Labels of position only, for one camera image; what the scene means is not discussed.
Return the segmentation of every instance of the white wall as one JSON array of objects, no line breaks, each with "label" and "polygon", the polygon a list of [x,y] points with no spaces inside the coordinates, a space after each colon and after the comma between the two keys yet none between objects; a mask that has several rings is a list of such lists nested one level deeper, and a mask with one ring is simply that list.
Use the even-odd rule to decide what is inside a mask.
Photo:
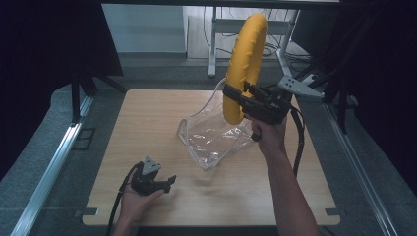
[{"label": "white wall", "polygon": [[117,52],[186,52],[182,6],[102,4]]}]

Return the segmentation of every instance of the wooden table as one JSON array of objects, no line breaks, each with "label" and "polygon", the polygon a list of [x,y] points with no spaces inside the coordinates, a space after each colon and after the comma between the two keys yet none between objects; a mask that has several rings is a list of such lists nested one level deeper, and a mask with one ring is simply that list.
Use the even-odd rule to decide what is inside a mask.
[{"label": "wooden table", "polygon": [[[204,171],[177,136],[180,121],[198,112],[211,95],[199,90],[128,91],[87,204],[98,208],[97,215],[84,215],[85,224],[107,224],[124,177],[148,155],[162,165],[156,180],[172,175],[177,180],[171,192],[149,208],[141,225],[275,225],[267,167],[256,143]],[[221,92],[215,99],[222,99]],[[318,224],[337,224],[339,215],[327,215],[326,209],[335,204],[307,131],[305,135],[298,181]],[[286,145],[291,161],[297,141],[289,119]]]}]

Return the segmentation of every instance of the clear plastic bag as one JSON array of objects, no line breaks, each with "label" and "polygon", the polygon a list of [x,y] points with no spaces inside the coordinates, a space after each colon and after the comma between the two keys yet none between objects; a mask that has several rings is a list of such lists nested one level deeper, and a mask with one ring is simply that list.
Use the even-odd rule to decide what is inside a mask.
[{"label": "clear plastic bag", "polygon": [[220,81],[207,104],[196,114],[181,120],[178,136],[190,156],[204,170],[215,167],[221,159],[251,143],[250,122],[229,125],[223,116],[221,92],[225,79]]}]

